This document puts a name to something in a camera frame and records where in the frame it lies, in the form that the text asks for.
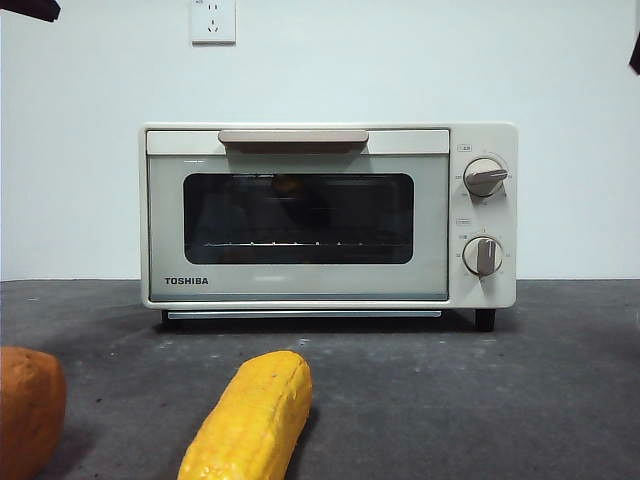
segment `yellow corn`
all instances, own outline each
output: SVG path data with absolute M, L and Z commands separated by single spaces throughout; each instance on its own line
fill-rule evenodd
M 311 390 L 309 365 L 297 353 L 242 364 L 187 449 L 178 480 L 282 480 Z

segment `oven door handle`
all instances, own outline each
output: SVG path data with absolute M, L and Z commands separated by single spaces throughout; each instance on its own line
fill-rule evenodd
M 345 152 L 363 149 L 366 130 L 221 130 L 218 140 L 227 148 L 252 153 Z

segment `dark object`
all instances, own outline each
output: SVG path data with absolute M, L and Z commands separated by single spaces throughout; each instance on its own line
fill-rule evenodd
M 640 35 L 638 35 L 638 40 L 636 40 L 636 48 L 633 49 L 629 65 L 631 65 L 634 72 L 640 74 Z
M 406 263 L 413 188 L 395 173 L 192 174 L 185 256 L 198 265 Z
M 478 308 L 476 310 L 476 330 L 479 332 L 493 332 L 493 326 L 495 323 L 495 308 Z
M 60 15 L 60 5 L 55 0 L 0 0 L 0 10 L 53 22 Z
M 162 326 L 165 330 L 178 330 L 182 326 L 182 320 L 169 318 L 169 310 L 162 310 Z

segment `power outlet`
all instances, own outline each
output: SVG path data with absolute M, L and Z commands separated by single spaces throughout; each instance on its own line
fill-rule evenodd
M 235 43 L 236 0 L 191 0 L 191 43 Z

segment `temperature knob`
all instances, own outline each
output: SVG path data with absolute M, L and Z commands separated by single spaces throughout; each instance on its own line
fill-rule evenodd
M 479 277 L 491 275 L 502 265 L 502 248 L 489 237 L 476 237 L 469 241 L 462 256 L 467 268 Z
M 471 162 L 464 172 L 464 184 L 478 197 L 489 197 L 502 186 L 507 171 L 490 158 L 478 158 Z

